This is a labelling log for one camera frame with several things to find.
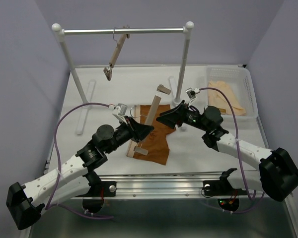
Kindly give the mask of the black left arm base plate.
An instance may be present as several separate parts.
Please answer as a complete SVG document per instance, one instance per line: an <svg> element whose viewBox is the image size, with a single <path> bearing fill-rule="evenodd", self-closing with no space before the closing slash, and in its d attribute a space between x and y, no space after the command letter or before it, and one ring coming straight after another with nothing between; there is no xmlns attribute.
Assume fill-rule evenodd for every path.
<svg viewBox="0 0 298 238"><path fill-rule="evenodd" d="M115 197L117 189L117 182L110 181L101 181L95 185L92 185L88 192L82 195L83 197Z"/></svg>

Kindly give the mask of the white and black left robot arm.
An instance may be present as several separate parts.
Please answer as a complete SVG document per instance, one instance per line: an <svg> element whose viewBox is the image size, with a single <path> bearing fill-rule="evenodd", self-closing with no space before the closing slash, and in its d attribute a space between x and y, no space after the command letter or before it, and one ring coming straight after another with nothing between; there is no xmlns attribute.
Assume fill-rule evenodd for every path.
<svg viewBox="0 0 298 238"><path fill-rule="evenodd" d="M125 120L117 128L100 126L91 140L59 168L31 182L15 182L9 187L6 206L19 230L35 224L42 210L52 203L55 192L78 177L86 178L83 189L89 195L100 191L100 178L94 170L107 162L107 155L129 140L141 142L154 130L152 125L138 123L131 117Z"/></svg>

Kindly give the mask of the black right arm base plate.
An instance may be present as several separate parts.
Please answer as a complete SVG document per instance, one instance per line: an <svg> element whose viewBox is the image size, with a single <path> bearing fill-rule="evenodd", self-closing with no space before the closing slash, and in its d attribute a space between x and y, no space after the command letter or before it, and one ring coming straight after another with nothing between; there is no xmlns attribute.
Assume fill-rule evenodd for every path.
<svg viewBox="0 0 298 238"><path fill-rule="evenodd" d="M241 188L233 188L227 180L206 180L203 182L203 189L206 196L228 196L246 195L246 191Z"/></svg>

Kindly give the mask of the brown boxer underwear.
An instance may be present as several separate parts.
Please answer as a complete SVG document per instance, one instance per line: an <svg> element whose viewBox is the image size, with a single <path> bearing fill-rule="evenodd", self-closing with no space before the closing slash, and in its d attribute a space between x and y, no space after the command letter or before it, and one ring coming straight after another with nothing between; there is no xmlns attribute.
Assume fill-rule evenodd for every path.
<svg viewBox="0 0 298 238"><path fill-rule="evenodd" d="M147 155L140 154L134 151L136 144L131 141L129 148L127 149L127 157L155 162L161 165L166 165L169 156L169 146L167 143L167 136L176 131L175 128L167 127L156 121L156 118L160 113L169 111L171 106L159 105L157 112L155 113L152 126L154 130L146 137L145 141L142 143L142 148L148 151Z"/></svg>

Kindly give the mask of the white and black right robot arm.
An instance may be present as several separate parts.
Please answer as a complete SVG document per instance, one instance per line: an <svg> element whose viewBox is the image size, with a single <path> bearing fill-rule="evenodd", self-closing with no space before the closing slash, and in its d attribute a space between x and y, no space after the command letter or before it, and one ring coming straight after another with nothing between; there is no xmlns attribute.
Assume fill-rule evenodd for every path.
<svg viewBox="0 0 298 238"><path fill-rule="evenodd" d="M223 118L218 108L208 106L200 113L181 102L177 107L161 113L157 122L170 127L183 124L205 132L202 137L207 147L237 158L254 168L252 172L232 168L222 173L216 181L211 181L208 196L231 193L235 189L262 191L275 201L283 201L298 187L298 168L289 153L278 148L261 148L237 139L223 129Z"/></svg>

